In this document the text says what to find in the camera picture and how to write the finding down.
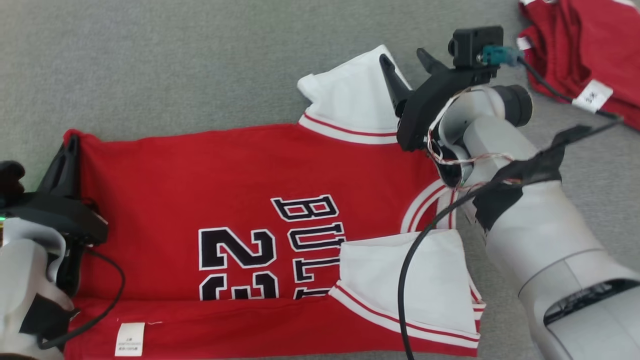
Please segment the clothing tag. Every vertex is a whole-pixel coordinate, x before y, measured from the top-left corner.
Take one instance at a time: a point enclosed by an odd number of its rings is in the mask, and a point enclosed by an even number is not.
[[[516,46],[518,46],[518,50],[525,51],[532,48],[531,43],[525,37],[516,39]]]
[[[116,339],[115,356],[142,356],[142,339],[145,323],[130,322],[120,325]]]
[[[578,108],[595,113],[600,110],[607,100],[613,95],[613,89],[607,85],[592,79],[584,90],[576,97],[572,104]]]

